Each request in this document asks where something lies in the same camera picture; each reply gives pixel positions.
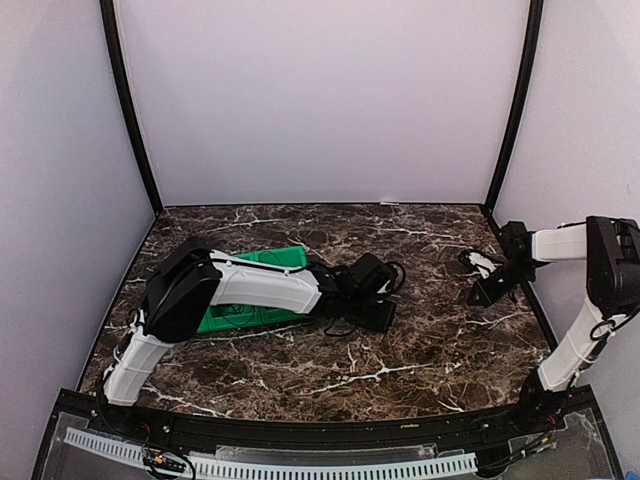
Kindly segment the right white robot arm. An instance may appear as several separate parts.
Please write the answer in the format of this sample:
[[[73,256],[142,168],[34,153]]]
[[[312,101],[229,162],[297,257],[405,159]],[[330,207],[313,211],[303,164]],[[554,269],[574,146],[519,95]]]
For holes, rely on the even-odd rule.
[[[566,392],[580,372],[595,363],[609,339],[639,314],[639,226],[631,219],[589,216],[556,229],[530,231],[510,221],[499,232],[505,259],[465,250],[459,262],[479,274],[467,303],[489,307],[532,282],[540,267],[562,261],[586,262],[586,296],[576,319],[521,389],[510,424],[534,432],[549,416],[548,399]]]

